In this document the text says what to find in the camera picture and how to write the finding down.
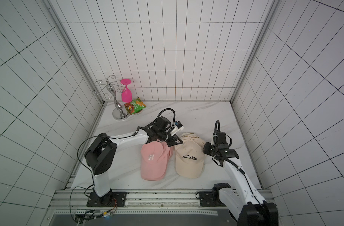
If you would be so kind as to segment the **beige cap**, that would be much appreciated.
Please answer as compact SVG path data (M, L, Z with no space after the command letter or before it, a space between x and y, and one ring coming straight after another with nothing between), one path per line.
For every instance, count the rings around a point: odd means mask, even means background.
M186 132L180 137L181 145L175 146L175 169L176 172L185 178L199 178L205 161L203 148L206 142L197 134Z

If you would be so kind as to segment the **pink cap back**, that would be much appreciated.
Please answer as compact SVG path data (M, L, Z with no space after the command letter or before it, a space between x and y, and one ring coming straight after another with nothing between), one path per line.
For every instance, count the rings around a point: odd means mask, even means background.
M174 148L166 142L144 144L141 149L141 178L148 181L162 180L173 151Z

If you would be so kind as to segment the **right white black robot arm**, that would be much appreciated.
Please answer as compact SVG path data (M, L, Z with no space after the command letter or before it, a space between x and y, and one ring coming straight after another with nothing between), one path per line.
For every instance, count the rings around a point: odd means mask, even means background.
M238 226L277 226L276 205L267 202L255 188L226 137L224 132L215 131L213 142L205 144L204 153L227 172L230 182L214 184L211 191L197 192L200 206L227 207Z

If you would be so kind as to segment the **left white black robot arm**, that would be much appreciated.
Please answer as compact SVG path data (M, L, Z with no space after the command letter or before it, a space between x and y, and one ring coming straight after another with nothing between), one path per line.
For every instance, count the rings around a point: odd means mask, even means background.
M180 121L169 121L157 117L147 126L138 127L134 133L96 136L84 158L92 171L93 191L89 195L87 207L123 207L126 192L112 191L109 182L109 169L117 151L141 145L141 177L147 181L164 178L167 165L173 155L173 147L183 142L177 132L183 130Z

